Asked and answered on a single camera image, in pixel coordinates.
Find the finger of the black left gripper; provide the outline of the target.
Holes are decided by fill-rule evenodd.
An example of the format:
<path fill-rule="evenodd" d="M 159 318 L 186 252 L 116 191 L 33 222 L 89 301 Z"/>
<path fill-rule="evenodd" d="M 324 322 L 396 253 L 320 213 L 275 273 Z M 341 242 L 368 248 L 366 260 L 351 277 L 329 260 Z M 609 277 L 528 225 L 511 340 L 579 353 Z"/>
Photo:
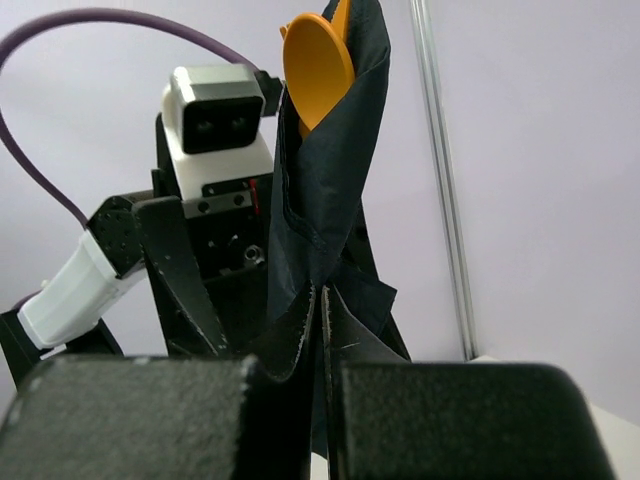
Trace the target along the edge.
<path fill-rule="evenodd" d="M 392 314 L 397 291 L 380 280 L 369 238 L 364 205 L 360 201 L 344 246 L 344 261 L 355 270 L 361 293 L 355 316 L 395 354 L 411 360 Z"/>
<path fill-rule="evenodd" d="M 181 201 L 142 201 L 132 214 L 168 354 L 228 356 L 229 342 L 202 280 Z"/>

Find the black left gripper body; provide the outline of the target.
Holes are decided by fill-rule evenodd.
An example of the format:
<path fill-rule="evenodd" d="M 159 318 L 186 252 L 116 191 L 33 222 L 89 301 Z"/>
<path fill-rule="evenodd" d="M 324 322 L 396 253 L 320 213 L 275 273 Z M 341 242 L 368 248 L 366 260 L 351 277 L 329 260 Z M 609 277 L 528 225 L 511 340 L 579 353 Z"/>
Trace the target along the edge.
<path fill-rule="evenodd" d="M 212 305 L 224 328 L 230 352 L 243 348 L 266 330 L 266 251 L 272 175 L 239 181 L 215 195 L 184 201 L 158 187 L 154 199 L 178 198 L 191 246 Z"/>

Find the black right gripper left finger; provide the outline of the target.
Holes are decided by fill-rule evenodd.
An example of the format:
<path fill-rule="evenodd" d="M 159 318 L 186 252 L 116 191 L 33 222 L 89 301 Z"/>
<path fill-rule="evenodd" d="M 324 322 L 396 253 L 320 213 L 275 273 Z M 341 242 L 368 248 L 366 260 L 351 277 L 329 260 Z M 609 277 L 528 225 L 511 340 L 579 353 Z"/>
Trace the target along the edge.
<path fill-rule="evenodd" d="M 306 479 L 316 290 L 229 359 L 64 355 L 22 382 L 5 479 Z"/>

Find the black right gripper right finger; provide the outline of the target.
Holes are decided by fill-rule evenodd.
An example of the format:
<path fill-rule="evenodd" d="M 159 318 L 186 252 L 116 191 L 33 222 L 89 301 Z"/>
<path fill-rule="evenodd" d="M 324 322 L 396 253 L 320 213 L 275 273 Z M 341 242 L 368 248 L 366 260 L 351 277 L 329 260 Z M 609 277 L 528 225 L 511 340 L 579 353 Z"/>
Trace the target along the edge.
<path fill-rule="evenodd" d="M 334 479 L 611 479 L 586 400 L 538 363 L 411 363 L 322 293 Z"/>

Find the dark navy paper napkin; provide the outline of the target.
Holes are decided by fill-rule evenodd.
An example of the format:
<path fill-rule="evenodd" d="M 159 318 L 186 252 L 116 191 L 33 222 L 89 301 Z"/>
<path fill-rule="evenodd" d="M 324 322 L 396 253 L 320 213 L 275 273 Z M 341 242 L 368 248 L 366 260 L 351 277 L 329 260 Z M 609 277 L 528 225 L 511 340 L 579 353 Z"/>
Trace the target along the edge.
<path fill-rule="evenodd" d="M 391 45 L 377 1 L 351 5 L 347 47 L 355 82 L 307 138 L 288 92 L 279 111 L 268 247 L 267 315 L 275 321 L 311 286 L 337 287 L 355 316 L 361 293 L 342 260 L 376 147 Z"/>

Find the orange plastic spoon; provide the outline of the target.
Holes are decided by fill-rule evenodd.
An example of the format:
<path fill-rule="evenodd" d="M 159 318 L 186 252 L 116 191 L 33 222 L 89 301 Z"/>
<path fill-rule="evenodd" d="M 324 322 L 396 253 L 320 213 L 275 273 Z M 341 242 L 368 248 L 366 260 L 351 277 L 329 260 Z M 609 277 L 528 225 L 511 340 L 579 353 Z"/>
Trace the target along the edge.
<path fill-rule="evenodd" d="M 303 138 L 321 123 L 355 81 L 347 41 L 338 37 L 331 19 L 302 13 L 280 28 L 286 86 Z"/>

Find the orange plastic knife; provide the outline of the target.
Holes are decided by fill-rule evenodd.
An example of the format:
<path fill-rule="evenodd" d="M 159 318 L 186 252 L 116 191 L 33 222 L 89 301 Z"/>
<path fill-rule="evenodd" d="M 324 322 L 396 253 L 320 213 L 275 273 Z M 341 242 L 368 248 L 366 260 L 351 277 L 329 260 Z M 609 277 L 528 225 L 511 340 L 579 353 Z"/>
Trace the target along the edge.
<path fill-rule="evenodd" d="M 350 18 L 351 1 L 339 0 L 334 10 L 331 25 L 338 37 L 346 42 L 349 30 L 349 18 Z"/>

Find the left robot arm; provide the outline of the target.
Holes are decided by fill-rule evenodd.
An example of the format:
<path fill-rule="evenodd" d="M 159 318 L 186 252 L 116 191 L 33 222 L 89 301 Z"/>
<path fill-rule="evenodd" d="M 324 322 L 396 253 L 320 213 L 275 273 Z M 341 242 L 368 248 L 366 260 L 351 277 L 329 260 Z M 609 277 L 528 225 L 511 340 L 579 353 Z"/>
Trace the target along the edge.
<path fill-rule="evenodd" d="M 391 315 L 395 291 L 377 277 L 362 208 L 341 219 L 331 246 L 290 207 L 287 162 L 302 143 L 294 116 L 279 120 L 271 171 L 207 183 L 191 200 L 179 191 L 163 127 L 156 141 L 152 188 L 108 198 L 59 273 L 2 315 L 16 381 L 58 346 L 117 354 L 102 317 L 142 276 L 175 358 L 253 355 L 273 364 L 287 347 L 307 346 L 321 306 L 346 319 L 357 351 L 372 341 L 377 358 L 408 359 Z"/>

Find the right corner frame post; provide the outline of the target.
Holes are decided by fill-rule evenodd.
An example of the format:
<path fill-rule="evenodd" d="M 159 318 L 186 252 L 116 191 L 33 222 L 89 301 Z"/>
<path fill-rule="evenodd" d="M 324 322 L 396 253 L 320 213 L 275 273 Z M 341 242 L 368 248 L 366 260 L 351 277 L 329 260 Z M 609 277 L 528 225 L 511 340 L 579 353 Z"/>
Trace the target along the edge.
<path fill-rule="evenodd" d="M 471 361 L 479 357 L 479 344 L 432 18 L 427 1 L 412 0 L 410 9 L 460 343 L 463 358 Z"/>

